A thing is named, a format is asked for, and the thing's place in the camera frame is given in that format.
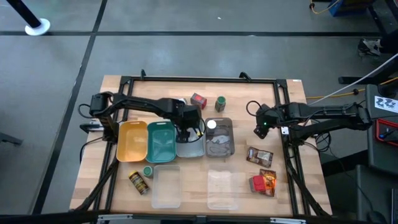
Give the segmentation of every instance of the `teal plastic bin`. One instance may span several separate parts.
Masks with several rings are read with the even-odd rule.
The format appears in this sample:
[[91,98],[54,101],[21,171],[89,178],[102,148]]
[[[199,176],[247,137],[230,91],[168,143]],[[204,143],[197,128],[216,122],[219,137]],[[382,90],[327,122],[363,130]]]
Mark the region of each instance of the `teal plastic bin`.
[[148,124],[148,154],[152,163],[170,162],[176,155],[175,127],[170,121]]

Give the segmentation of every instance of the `brown package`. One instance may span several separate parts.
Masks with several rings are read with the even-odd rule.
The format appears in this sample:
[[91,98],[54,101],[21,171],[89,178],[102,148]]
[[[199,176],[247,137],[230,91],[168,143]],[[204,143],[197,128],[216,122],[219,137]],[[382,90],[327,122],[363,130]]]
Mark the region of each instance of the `brown package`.
[[276,172],[272,170],[260,169],[260,175],[262,175],[266,181],[266,190],[260,192],[260,194],[271,197],[275,196]]
[[272,152],[259,150],[255,147],[250,146],[248,149],[248,156],[246,157],[246,160],[255,164],[259,164],[260,166],[270,168],[273,155],[274,154]]

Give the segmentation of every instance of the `yellow cable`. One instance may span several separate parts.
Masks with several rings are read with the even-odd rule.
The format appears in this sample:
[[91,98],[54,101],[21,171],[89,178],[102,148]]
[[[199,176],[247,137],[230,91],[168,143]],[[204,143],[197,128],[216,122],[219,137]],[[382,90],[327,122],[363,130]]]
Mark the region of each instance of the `yellow cable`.
[[315,14],[318,15],[318,14],[321,14],[321,13],[323,13],[323,12],[326,12],[326,11],[329,10],[331,7],[335,6],[338,2],[340,2],[340,0],[335,1],[335,3],[333,3],[331,6],[327,7],[326,9],[324,9],[324,10],[322,10],[322,11],[320,11],[320,12],[317,12],[317,11],[315,11],[315,10],[313,9],[313,8],[315,7],[315,5],[314,5],[313,7],[311,7],[311,10],[312,10],[313,13],[315,13]]
[[[390,83],[390,82],[392,82],[392,81],[394,81],[396,79],[398,79],[398,77],[391,78],[390,80],[387,80],[387,81],[385,81],[383,83],[380,83],[380,85],[384,85],[384,84]],[[333,95],[333,96],[329,96],[329,97],[342,97],[342,96],[350,96],[350,95],[353,95],[353,94],[354,94],[353,92],[350,92],[350,93],[337,94],[337,95]],[[323,97],[325,97],[325,96],[309,96],[309,97],[306,97],[306,99],[307,100],[315,100],[315,99],[320,99],[320,98],[323,98]]]

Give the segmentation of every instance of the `yellow plastic bin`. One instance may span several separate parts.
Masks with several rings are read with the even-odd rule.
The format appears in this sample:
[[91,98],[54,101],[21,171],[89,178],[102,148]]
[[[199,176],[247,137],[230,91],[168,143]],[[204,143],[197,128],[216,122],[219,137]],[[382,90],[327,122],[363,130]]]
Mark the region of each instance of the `yellow plastic bin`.
[[120,162],[144,160],[148,152],[147,123],[128,121],[120,125],[116,158]]

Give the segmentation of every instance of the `gray floor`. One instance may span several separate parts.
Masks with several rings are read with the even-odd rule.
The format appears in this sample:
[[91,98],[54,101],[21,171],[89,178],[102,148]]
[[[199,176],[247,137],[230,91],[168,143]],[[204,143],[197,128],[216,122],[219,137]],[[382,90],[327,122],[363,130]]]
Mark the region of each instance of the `gray floor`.
[[[91,31],[101,1],[26,0],[52,31]],[[108,0],[100,31],[269,31],[377,32],[367,13],[333,18],[316,16],[307,0]],[[397,28],[384,3],[376,11],[387,30]],[[317,9],[326,7],[317,3]],[[0,31],[24,30],[24,21],[0,0]],[[29,213],[50,155],[54,137],[89,37],[0,36],[0,131],[24,139],[22,146],[0,144],[0,213]],[[245,71],[258,78],[303,80],[307,96],[341,88],[337,78],[363,76],[382,60],[360,58],[359,37],[129,36],[97,37],[76,105],[89,103],[104,75],[237,77]],[[323,104],[363,100],[363,95],[327,99]],[[86,134],[72,114],[62,152],[43,209],[68,210]],[[352,136],[358,142],[352,142]],[[332,133],[339,157],[366,148],[365,133]]]

